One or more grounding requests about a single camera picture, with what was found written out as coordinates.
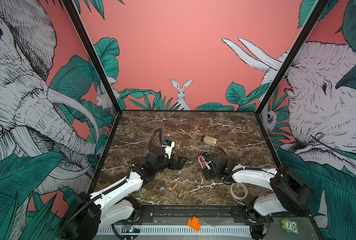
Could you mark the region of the white red remote control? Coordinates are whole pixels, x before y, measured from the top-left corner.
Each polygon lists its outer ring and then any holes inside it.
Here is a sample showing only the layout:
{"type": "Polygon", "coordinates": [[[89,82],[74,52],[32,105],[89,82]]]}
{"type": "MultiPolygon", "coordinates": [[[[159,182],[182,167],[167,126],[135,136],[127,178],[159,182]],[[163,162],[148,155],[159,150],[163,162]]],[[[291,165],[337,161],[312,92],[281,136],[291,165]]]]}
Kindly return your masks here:
{"type": "Polygon", "coordinates": [[[211,167],[208,165],[208,163],[206,162],[206,160],[205,160],[205,158],[203,156],[198,157],[198,160],[199,160],[200,165],[201,165],[203,170],[205,170],[205,169],[210,170],[211,169],[211,167]]]}

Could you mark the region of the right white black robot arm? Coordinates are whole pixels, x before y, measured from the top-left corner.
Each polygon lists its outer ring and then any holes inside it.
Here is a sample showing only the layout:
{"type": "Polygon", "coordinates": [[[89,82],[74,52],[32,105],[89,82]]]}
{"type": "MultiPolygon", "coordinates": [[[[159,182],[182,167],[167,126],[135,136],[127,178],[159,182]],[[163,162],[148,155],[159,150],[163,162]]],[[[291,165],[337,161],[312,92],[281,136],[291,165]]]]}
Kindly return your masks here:
{"type": "Polygon", "coordinates": [[[269,195],[255,197],[243,210],[233,213],[236,218],[250,222],[254,240],[262,240],[267,235],[273,222],[272,214],[289,212],[298,217],[310,214],[313,189],[288,166],[276,169],[245,167],[222,161],[218,154],[209,152],[202,153],[199,162],[209,181],[217,178],[231,188],[250,184],[272,191],[269,195]]]}

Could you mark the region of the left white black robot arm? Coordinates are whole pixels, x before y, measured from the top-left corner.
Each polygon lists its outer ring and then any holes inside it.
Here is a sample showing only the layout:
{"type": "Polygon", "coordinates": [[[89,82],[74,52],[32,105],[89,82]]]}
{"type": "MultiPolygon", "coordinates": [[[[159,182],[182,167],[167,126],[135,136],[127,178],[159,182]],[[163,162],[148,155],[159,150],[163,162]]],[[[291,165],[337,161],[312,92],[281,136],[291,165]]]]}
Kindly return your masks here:
{"type": "Polygon", "coordinates": [[[181,170],[187,158],[174,158],[172,149],[175,143],[162,140],[162,129],[153,134],[158,136],[160,146],[152,148],[148,142],[147,155],[136,165],[128,168],[121,180],[109,187],[87,194],[78,194],[60,221],[59,240],[92,240],[97,233],[121,220],[130,219],[140,205],[130,198],[130,194],[150,183],[156,173],[165,169],[181,170]]]}

